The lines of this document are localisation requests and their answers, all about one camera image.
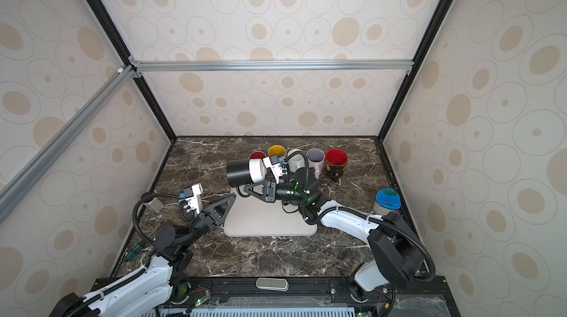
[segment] brown marble surface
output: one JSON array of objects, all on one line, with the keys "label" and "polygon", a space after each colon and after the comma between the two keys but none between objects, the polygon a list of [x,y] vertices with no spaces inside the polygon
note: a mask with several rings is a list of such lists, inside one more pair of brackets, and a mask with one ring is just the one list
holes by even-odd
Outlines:
[{"label": "brown marble surface", "polygon": [[[271,145],[324,152],[338,148],[346,151],[349,164],[339,183],[321,175],[320,190],[343,205],[370,212],[376,193],[387,187],[388,179],[371,138],[180,138],[174,146],[156,186],[158,193],[180,193],[183,188],[201,182],[203,204],[230,191],[226,180],[226,162],[248,158],[257,150],[268,152]],[[163,222],[182,225],[174,199],[163,199],[166,207],[159,214],[147,209],[140,221],[146,234]],[[139,242],[134,236],[132,248]],[[319,226],[313,236],[228,237],[222,229],[202,237],[191,248],[195,256],[185,273],[188,276],[338,276],[338,269],[350,274],[358,264],[372,259],[363,242],[333,228]],[[132,262],[122,262],[117,276],[136,269],[142,251]]]}]

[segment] black cylinder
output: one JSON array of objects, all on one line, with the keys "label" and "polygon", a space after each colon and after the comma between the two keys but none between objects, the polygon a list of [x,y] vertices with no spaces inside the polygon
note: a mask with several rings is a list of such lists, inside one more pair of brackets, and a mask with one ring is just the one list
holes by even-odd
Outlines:
[{"label": "black cylinder", "polygon": [[252,183],[249,159],[236,159],[226,163],[226,178],[232,188]]}]

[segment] wallpaper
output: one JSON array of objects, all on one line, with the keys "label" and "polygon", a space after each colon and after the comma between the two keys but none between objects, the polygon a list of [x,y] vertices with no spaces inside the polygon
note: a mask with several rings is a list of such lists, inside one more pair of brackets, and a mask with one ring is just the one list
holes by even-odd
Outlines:
[{"label": "wallpaper", "polygon": [[386,150],[464,317],[567,311],[567,0],[457,0]]},{"label": "wallpaper", "polygon": [[105,0],[138,60],[413,58],[439,0]]},{"label": "wallpaper", "polygon": [[108,276],[169,144],[126,82],[0,224],[0,316],[49,315]]},{"label": "wallpaper", "polygon": [[376,135],[405,70],[149,72],[178,136]]},{"label": "wallpaper", "polygon": [[116,72],[81,0],[0,0],[0,190]]}]

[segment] plastic container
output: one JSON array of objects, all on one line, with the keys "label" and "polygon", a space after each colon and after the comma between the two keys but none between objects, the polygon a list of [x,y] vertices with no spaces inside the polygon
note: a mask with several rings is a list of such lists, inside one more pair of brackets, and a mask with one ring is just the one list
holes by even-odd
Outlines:
[{"label": "plastic container", "polygon": [[400,196],[393,188],[384,188],[376,194],[374,202],[374,212],[379,215],[386,215],[390,211],[398,210],[401,207]]}]

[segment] cutting board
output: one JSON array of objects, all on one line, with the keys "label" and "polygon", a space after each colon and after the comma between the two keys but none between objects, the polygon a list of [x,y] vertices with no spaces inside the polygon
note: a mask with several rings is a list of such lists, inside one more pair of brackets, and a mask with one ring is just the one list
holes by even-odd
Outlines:
[{"label": "cutting board", "polygon": [[[306,224],[299,212],[284,212],[279,200],[264,202],[253,196],[241,197],[235,188],[231,193],[237,198],[224,221],[227,236],[311,236],[317,231],[317,225]],[[294,211],[297,207],[285,208]]]}]

